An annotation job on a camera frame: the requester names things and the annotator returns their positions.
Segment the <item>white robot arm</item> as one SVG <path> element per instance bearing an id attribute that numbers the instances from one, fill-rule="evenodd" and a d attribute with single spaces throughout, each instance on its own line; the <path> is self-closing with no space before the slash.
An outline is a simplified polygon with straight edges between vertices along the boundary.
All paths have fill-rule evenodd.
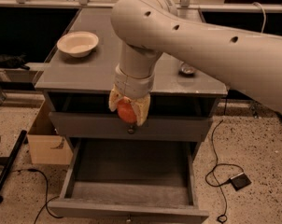
<path id="1" fill-rule="evenodd" d="M 147 119 L 154 67 L 163 53 L 282 115 L 282 36 L 184 20 L 171 0 L 119 0 L 111 24 L 122 51 L 109 108 L 127 98 L 139 126 Z"/>

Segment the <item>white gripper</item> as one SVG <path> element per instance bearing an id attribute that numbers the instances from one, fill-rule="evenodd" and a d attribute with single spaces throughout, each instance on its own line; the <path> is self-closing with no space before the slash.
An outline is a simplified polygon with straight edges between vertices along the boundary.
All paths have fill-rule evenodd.
<path id="1" fill-rule="evenodd" d="M 155 76 L 154 68 L 154 65 L 149 68 L 150 73 L 147 77 L 135 78 L 125 74 L 118 64 L 115 68 L 115 86 L 113 86 L 109 94 L 109 109 L 114 112 L 117 110 L 119 102 L 126 104 L 129 102 L 128 98 L 133 99 L 131 106 L 136 115 L 136 124 L 142 126 L 148 117 L 149 93 L 153 88 Z"/>

